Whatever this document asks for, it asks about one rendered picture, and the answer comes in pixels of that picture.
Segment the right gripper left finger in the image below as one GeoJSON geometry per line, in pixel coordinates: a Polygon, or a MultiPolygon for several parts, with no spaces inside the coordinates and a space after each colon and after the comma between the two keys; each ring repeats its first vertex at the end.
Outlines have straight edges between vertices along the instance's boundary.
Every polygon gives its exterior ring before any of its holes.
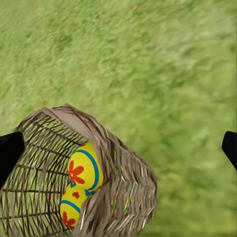
{"type": "Polygon", "coordinates": [[[25,153],[25,136],[19,130],[0,136],[0,190],[6,187],[9,175],[12,174],[21,155],[25,153]]]}

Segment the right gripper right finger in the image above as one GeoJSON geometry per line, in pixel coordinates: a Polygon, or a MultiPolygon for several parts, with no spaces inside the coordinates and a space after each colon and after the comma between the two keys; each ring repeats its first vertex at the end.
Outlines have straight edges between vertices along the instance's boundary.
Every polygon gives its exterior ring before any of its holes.
{"type": "Polygon", "coordinates": [[[237,133],[230,131],[225,133],[222,150],[237,170],[237,133]]]}

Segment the wicker basket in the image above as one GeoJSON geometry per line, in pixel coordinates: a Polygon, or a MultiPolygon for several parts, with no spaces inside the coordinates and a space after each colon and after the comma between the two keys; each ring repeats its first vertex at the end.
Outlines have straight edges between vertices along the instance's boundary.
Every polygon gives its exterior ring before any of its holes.
{"type": "Polygon", "coordinates": [[[33,224],[39,233],[39,237],[135,237],[135,235],[147,227],[154,218],[157,208],[158,184],[152,167],[149,163],[131,150],[127,145],[113,135],[107,128],[97,122],[94,116],[81,112],[66,103],[64,106],[43,107],[32,112],[22,120],[11,133],[18,131],[25,136],[25,153],[23,153],[15,166],[12,174],[0,190],[0,206],[2,217],[2,229],[5,237],[21,237],[19,228],[14,219],[22,217],[23,228],[26,227],[31,236],[28,217],[32,217],[33,224]],[[58,131],[54,126],[47,128],[47,123],[58,121],[57,126],[65,125],[58,131]],[[65,133],[61,133],[62,131],[65,133]],[[69,134],[74,132],[70,137],[69,134]],[[83,140],[74,140],[80,136],[83,140]],[[58,142],[52,146],[57,137],[58,142]],[[103,183],[95,193],[88,197],[82,207],[77,227],[65,227],[60,217],[60,203],[65,192],[63,176],[68,176],[66,161],[68,150],[78,145],[77,149],[88,141],[91,141],[96,152],[100,168],[103,172],[103,183]],[[55,150],[59,147],[58,151],[55,150]],[[35,165],[42,151],[45,150],[38,165],[35,165]],[[63,171],[60,169],[65,165],[63,171]],[[32,180],[35,181],[35,190],[27,190],[25,187],[30,170],[34,170],[32,180]],[[40,173],[39,191],[36,190],[38,171],[40,173]],[[60,177],[60,189],[57,189],[57,180],[60,177]],[[47,182],[46,191],[42,189],[44,180],[47,182]],[[9,204],[7,194],[10,192],[11,216],[9,216],[9,204]],[[18,209],[18,195],[20,192],[18,215],[15,216],[15,205],[18,209]],[[37,204],[31,208],[28,214],[26,193],[38,193],[37,204]],[[26,214],[23,215],[22,196],[26,214]],[[41,213],[39,209],[40,193],[45,193],[46,211],[41,213]],[[58,203],[56,196],[59,197],[58,203]],[[4,211],[6,207],[6,217],[4,211]],[[41,216],[47,216],[52,233],[45,225],[41,216]],[[27,217],[27,225],[24,221],[27,217]],[[6,227],[3,220],[6,220],[6,227]],[[12,219],[12,228],[9,219],[12,219]],[[69,234],[69,233],[70,234],[69,234]]]}

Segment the easter egg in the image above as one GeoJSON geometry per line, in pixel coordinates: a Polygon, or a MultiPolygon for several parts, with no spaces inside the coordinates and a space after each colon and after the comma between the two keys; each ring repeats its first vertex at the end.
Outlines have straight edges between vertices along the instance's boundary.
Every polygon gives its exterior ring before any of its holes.
{"type": "Polygon", "coordinates": [[[60,217],[65,227],[75,228],[81,214],[81,207],[87,198],[91,198],[95,193],[81,189],[73,182],[69,182],[63,193],[60,203],[60,217]]]}
{"type": "Polygon", "coordinates": [[[71,153],[66,172],[70,182],[81,189],[98,190],[103,183],[103,172],[91,141],[71,153]]]}

